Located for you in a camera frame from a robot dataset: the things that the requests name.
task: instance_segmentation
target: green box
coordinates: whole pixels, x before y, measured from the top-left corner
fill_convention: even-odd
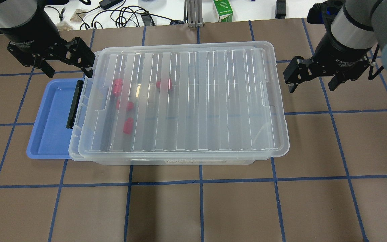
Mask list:
[[[214,9],[219,22],[232,22],[234,12],[229,4],[229,0],[213,0],[213,2],[215,3]]]

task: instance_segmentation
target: pink object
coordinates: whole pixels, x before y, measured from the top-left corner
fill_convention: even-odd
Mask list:
[[[168,90],[171,90],[171,80],[169,79],[168,80]],[[157,81],[156,82],[156,87],[158,88],[158,89],[160,89],[161,88],[161,81]]]
[[[128,102],[128,106],[126,107],[127,111],[130,111],[134,108],[134,103],[133,102]]]
[[[112,90],[113,95],[120,95],[120,93],[122,92],[122,85],[123,85],[122,79],[113,80],[113,90]]]
[[[134,119],[128,118],[123,125],[123,133],[131,134],[134,127]]]
[[[116,110],[119,110],[119,106],[120,106],[120,99],[116,101]],[[126,110],[130,111],[133,108],[134,108],[134,103],[133,102],[128,102],[128,104],[126,105]]]

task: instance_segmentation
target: clear plastic storage box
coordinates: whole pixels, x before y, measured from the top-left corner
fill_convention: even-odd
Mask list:
[[[100,164],[251,164],[289,149],[265,41],[107,48],[86,78],[69,155]]]

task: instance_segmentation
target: black latch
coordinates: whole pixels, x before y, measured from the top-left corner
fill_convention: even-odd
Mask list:
[[[73,101],[71,102],[70,113],[68,114],[67,129],[73,129],[74,120],[76,119],[77,107],[80,101],[84,80],[78,80],[74,91]]]

